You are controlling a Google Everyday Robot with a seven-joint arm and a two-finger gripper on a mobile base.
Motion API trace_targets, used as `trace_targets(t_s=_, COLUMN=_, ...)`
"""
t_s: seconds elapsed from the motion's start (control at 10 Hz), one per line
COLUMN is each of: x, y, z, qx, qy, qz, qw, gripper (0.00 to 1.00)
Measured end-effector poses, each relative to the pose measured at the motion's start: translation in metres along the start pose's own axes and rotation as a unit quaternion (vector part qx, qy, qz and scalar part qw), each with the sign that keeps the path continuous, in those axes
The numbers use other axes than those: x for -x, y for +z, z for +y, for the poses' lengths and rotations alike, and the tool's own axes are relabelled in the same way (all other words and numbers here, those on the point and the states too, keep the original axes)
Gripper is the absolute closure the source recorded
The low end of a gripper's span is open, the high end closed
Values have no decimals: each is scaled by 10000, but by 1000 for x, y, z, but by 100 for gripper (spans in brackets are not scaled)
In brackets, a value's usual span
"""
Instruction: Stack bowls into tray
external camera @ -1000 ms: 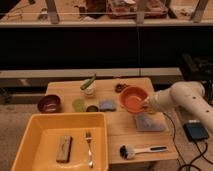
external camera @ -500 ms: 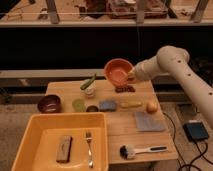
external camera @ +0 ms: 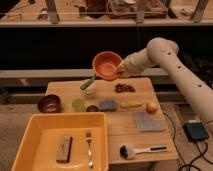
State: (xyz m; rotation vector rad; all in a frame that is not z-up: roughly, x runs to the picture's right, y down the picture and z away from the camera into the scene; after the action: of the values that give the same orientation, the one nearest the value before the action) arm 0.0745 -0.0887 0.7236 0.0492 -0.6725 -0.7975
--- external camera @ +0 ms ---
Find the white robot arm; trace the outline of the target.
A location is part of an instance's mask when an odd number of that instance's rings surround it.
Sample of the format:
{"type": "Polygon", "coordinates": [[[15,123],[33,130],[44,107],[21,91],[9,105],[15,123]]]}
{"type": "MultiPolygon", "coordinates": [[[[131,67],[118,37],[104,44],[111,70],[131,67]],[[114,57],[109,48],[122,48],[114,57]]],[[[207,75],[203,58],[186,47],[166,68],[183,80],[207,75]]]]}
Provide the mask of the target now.
{"type": "Polygon", "coordinates": [[[141,73],[148,67],[163,68],[205,124],[213,123],[213,90],[177,57],[179,47],[171,40],[153,38],[147,46],[128,55],[117,68],[120,76],[141,73]]]}

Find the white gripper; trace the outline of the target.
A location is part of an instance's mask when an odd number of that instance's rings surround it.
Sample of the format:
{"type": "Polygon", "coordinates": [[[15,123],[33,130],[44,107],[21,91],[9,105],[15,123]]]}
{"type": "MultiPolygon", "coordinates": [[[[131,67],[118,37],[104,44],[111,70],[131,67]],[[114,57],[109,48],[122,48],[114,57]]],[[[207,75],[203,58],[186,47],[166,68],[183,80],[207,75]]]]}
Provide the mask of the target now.
{"type": "Polygon", "coordinates": [[[140,74],[145,68],[150,65],[150,60],[147,55],[147,50],[135,52],[128,55],[117,67],[117,75],[120,78],[126,78],[131,75],[140,74]]]}

